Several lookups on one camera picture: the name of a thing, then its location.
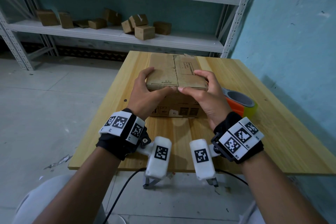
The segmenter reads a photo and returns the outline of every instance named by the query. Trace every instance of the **person's left hand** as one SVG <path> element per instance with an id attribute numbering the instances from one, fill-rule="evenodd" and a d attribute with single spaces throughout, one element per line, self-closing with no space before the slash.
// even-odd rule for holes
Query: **person's left hand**
<path id="1" fill-rule="evenodd" d="M 133 90 L 127 105 L 127 108 L 142 120 L 147 119 L 166 95 L 177 90 L 176 87 L 167 86 L 150 92 L 146 87 L 145 79 L 153 70 L 154 67 L 148 67 L 139 73 L 139 76 L 134 81 Z"/>

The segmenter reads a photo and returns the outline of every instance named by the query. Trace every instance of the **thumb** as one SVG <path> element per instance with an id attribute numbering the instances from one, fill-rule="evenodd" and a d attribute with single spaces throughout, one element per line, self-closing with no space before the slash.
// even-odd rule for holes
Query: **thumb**
<path id="1" fill-rule="evenodd" d="M 176 92 L 176 87 L 164 87 L 163 89 L 160 90 L 156 90 L 157 94 L 160 95 L 160 97 L 164 98 L 166 95 L 172 94 L 174 92 Z"/>
<path id="2" fill-rule="evenodd" d="M 206 92 L 204 90 L 196 90 L 191 87 L 178 87 L 178 90 L 185 95 L 192 96 L 196 101 L 199 101 L 202 98 L 202 95 Z"/>

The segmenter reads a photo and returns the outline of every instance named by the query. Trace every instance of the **wooden table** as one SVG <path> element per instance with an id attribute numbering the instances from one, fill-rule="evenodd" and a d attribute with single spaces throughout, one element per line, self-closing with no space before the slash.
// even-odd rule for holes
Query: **wooden table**
<path id="1" fill-rule="evenodd" d="M 130 51 L 84 138 L 70 160 L 69 169 L 78 169 L 95 149 L 98 130 L 113 112 L 127 106 L 134 79 L 148 67 L 149 52 Z M 263 132 L 266 152 L 287 174 L 336 174 L 336 157 L 259 81 L 240 61 L 197 57 L 203 70 L 213 71 L 221 86 L 240 91 L 257 102 L 252 122 Z M 168 171 L 195 172 L 189 142 L 204 138 L 210 143 L 213 132 L 205 118 L 153 118 L 146 120 L 150 138 L 163 136 L 172 143 Z M 237 164 L 213 158 L 216 168 L 241 173 Z M 119 170 L 146 167 L 147 157 L 134 153 L 121 162 Z"/>

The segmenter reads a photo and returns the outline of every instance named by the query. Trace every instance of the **wrist-mounted device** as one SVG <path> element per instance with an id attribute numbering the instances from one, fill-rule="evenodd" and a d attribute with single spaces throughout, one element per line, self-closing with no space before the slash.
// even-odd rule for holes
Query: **wrist-mounted device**
<path id="1" fill-rule="evenodd" d="M 211 142 L 214 151 L 237 164 L 244 162 L 264 149 L 261 139 L 264 137 L 247 118 L 230 112 L 226 119 L 214 129 Z"/>
<path id="2" fill-rule="evenodd" d="M 115 112 L 99 130 L 100 146 L 120 160 L 135 152 L 138 146 L 145 147 L 151 142 L 145 121 L 135 116 L 128 108 Z"/>

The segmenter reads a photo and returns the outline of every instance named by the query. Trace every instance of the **black cable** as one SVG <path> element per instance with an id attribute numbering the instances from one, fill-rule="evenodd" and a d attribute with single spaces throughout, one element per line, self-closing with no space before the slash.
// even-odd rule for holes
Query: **black cable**
<path id="1" fill-rule="evenodd" d="M 146 170 L 145 167 L 140 168 L 139 170 L 135 171 L 135 172 L 130 176 L 130 178 L 128 178 L 128 180 L 127 180 L 126 183 L 124 184 L 124 187 L 121 189 L 121 191 L 119 192 L 119 195 L 117 196 L 116 200 L 114 201 L 114 204 L 112 205 L 111 210 L 108 212 L 108 214 L 107 214 L 107 216 L 106 216 L 106 218 L 105 218 L 103 224 L 105 224 L 105 223 L 107 222 L 107 219 L 108 219 L 109 216 L 111 215 L 111 213 L 112 213 L 112 211 L 113 211 L 113 209 L 114 209 L 114 207 L 115 207 L 115 205 L 116 205 L 116 203 L 117 203 L 117 201 L 118 201 L 118 199 L 119 199 L 121 193 L 123 193 L 124 188 L 126 187 L 126 185 L 128 184 L 128 182 L 129 182 L 129 181 L 133 178 L 133 176 L 136 175 L 138 172 L 145 171 L 145 170 Z"/>
<path id="2" fill-rule="evenodd" d="M 233 176 L 234 178 L 237 178 L 238 180 L 240 180 L 240 181 L 242 181 L 243 183 L 245 183 L 247 186 L 249 186 L 248 183 L 247 183 L 246 181 L 244 181 L 243 179 L 240 179 L 238 176 L 236 176 L 236 175 L 234 175 L 234 174 L 231 174 L 231 173 L 229 173 L 229 172 L 227 172 L 227 171 L 224 171 L 224 170 L 221 170 L 221 169 L 218 169 L 218 168 L 215 168 L 215 171 L 216 171 L 216 172 L 222 172 L 222 173 L 231 175 L 231 176 Z"/>

